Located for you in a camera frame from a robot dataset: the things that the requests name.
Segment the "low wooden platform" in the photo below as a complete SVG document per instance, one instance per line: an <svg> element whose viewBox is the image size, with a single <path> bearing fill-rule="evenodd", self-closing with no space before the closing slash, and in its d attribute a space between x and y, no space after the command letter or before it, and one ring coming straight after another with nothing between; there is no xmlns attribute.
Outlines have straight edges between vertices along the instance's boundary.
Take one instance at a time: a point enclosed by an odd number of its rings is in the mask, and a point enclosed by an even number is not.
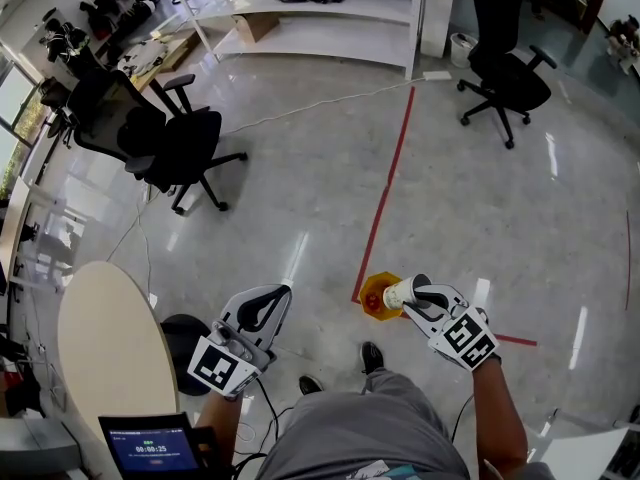
<svg viewBox="0 0 640 480"><path fill-rule="evenodd" d="M165 43L168 46L168 53L159 66L152 68L144 75L128 77L123 72L140 92L149 87L159 74L176 71L191 51L200 43L200 39L195 34L174 34L149 40L159 40Z"/></svg>

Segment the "yellow bin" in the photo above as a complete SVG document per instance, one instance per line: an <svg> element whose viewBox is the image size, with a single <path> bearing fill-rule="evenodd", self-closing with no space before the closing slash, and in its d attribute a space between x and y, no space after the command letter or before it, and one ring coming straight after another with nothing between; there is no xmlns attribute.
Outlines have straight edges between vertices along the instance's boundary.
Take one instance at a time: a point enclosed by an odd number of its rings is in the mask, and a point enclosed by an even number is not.
<svg viewBox="0 0 640 480"><path fill-rule="evenodd" d="M359 301L364 313L378 321L387 321L393 318L400 317L403 314L403 311L401 309L388 308L384 303L383 294L388 287L395 285L401 281L402 279L400 277L389 272L382 272L368 277L359 293ZM364 308L364 296L367 292L370 291L378 292L381 296L382 306L379 313L368 313Z"/></svg>

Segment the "rectangular wooden white-legged table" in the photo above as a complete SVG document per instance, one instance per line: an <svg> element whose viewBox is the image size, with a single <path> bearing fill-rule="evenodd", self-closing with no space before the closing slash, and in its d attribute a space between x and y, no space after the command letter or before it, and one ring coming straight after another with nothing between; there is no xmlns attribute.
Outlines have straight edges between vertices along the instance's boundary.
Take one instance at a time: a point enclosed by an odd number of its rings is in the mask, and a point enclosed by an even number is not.
<svg viewBox="0 0 640 480"><path fill-rule="evenodd" d="M74 222L85 224L88 217L79 210L68 206L63 200L55 199L36 184L27 184L19 176L16 179L6 209L5 219L0 230L0 266L8 284L17 284L45 292L57 292L58 289L49 283L33 282L16 273L18 259L37 263L36 258L29 257L18 251L20 236L26 223L30 207L39 206L46 210L45 218L50 215L65 217Z"/></svg>

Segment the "brown cardboard box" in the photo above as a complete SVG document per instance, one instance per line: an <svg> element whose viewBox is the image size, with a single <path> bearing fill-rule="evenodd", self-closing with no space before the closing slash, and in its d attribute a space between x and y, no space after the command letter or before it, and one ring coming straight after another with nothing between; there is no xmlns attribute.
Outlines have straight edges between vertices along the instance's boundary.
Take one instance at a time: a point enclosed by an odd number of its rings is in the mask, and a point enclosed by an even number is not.
<svg viewBox="0 0 640 480"><path fill-rule="evenodd" d="M279 25L279 15L273 12L236 14L232 16L239 37L245 44L256 44Z"/></svg>

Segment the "person's left forearm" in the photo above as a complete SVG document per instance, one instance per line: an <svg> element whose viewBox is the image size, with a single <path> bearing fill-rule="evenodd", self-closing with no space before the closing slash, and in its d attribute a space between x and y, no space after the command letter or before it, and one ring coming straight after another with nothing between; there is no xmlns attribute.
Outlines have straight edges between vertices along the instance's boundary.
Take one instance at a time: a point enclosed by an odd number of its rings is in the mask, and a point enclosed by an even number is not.
<svg viewBox="0 0 640 480"><path fill-rule="evenodd" d="M197 420L197 427L211 427L218 443L220 460L227 466L232 464L242 398L240 395L227 398L211 391Z"/></svg>

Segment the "person's grey shorts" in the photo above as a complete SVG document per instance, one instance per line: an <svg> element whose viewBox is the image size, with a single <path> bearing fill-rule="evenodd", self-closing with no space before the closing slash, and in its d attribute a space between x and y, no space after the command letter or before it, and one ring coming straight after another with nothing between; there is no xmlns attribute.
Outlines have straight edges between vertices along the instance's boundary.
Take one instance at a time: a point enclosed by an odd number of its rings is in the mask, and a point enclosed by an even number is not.
<svg viewBox="0 0 640 480"><path fill-rule="evenodd" d="M408 377L379 368L366 391L303 396L255 480L470 480L448 430Z"/></svg>

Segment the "round beige table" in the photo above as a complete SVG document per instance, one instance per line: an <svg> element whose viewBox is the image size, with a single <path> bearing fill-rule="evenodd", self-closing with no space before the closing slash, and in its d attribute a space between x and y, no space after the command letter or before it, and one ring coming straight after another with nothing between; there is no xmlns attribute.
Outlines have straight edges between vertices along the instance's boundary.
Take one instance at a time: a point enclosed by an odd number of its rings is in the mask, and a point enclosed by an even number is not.
<svg viewBox="0 0 640 480"><path fill-rule="evenodd" d="M67 393L97 439L100 416L173 414L176 375L147 297L116 265L83 265L65 288L58 355Z"/></svg>

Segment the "person's right black shoe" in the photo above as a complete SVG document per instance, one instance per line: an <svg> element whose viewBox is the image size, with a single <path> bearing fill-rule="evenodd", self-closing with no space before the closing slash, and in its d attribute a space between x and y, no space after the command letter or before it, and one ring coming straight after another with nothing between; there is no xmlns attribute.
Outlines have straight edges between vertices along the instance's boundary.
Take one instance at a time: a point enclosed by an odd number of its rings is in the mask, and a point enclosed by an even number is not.
<svg viewBox="0 0 640 480"><path fill-rule="evenodd" d="M369 375L385 366L382 351L371 341L366 341L361 345L360 357L363 364L362 372L365 375Z"/></svg>

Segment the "white garment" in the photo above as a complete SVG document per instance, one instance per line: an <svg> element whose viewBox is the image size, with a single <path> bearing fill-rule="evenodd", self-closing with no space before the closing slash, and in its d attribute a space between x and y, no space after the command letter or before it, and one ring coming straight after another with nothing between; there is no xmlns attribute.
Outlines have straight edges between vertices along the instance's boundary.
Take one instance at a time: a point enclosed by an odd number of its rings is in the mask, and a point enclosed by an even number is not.
<svg viewBox="0 0 640 480"><path fill-rule="evenodd" d="M130 48L118 61L117 69L128 77L141 76L159 66L168 53L168 46L159 40L143 41Z"/></svg>

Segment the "black tablet with timer screen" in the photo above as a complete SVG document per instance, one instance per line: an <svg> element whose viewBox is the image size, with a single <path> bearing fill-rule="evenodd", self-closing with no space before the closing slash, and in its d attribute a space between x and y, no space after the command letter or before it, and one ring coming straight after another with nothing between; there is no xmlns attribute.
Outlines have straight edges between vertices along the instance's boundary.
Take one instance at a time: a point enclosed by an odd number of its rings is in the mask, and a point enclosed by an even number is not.
<svg viewBox="0 0 640 480"><path fill-rule="evenodd" d="M204 470L188 416L99 416L109 452L123 480L196 478Z"/></svg>

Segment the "long white shelving unit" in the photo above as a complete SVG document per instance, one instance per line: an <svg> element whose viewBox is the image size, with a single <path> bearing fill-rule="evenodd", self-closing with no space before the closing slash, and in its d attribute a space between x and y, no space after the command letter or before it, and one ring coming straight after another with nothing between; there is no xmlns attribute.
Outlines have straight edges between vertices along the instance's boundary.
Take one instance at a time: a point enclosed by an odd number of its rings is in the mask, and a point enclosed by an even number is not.
<svg viewBox="0 0 640 480"><path fill-rule="evenodd" d="M420 53L425 0L344 0L283 3L278 0L178 0L208 53L336 57L414 72ZM232 18L273 12L279 25L256 44L245 44Z"/></svg>

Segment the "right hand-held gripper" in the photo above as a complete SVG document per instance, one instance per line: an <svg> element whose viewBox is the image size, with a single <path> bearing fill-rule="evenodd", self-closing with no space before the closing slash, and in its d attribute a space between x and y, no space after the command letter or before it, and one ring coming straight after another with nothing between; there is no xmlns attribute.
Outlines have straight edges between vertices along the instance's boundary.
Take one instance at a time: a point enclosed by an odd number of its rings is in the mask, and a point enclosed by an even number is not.
<svg viewBox="0 0 640 480"><path fill-rule="evenodd" d="M428 346L444 359L467 371L498 357L499 343L489 328L484 309L469 306L455 288L446 284L427 284L415 289L417 300L404 303L403 312L427 337Z"/></svg>

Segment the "white paper cup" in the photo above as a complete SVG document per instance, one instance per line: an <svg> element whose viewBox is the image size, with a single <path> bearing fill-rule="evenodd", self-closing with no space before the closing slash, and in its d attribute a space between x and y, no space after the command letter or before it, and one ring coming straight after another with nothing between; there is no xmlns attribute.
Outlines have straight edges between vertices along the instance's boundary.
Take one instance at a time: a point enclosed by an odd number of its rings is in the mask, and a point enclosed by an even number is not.
<svg viewBox="0 0 640 480"><path fill-rule="evenodd" d="M382 302L389 310L427 309L431 305L433 290L425 274L417 274L384 289Z"/></svg>

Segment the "black office chair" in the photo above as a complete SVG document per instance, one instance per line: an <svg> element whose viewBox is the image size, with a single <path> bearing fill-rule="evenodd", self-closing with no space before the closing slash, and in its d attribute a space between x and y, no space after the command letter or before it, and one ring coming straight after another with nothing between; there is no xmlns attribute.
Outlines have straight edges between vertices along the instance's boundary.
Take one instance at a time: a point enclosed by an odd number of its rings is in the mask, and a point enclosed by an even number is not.
<svg viewBox="0 0 640 480"><path fill-rule="evenodd" d="M215 155L222 126L219 112L203 107L169 118L124 72L102 69L86 73L71 92L67 107L77 145L123 162L126 172L162 193L176 186L171 205L176 214L184 213L180 203L197 183L218 210L229 209L214 194L206 173L234 160L245 162L248 154Z"/></svg>
<svg viewBox="0 0 640 480"><path fill-rule="evenodd" d="M470 69L480 78L478 85L461 79L457 89L466 89L484 98L484 101L466 111L460 118L464 126L470 117L489 108L497 111L506 131L505 147L514 148L506 112L522 116L525 125L531 122L530 112L542 106L551 97L551 90L536 73L536 68L547 64L557 67L556 61L542 48L532 45L534 53L529 62L514 54L518 42L519 16L522 0L473 0L478 22L478 42L468 55Z"/></svg>

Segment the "white plastic bucket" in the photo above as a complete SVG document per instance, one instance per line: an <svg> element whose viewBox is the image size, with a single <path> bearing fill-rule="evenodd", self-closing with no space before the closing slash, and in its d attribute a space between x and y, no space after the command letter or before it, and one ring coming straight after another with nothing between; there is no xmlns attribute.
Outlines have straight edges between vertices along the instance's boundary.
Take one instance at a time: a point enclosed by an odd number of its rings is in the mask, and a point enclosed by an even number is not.
<svg viewBox="0 0 640 480"><path fill-rule="evenodd" d="M478 41L473 36L461 32L453 33L450 36L450 61L460 69L470 66L469 55L477 45Z"/></svg>

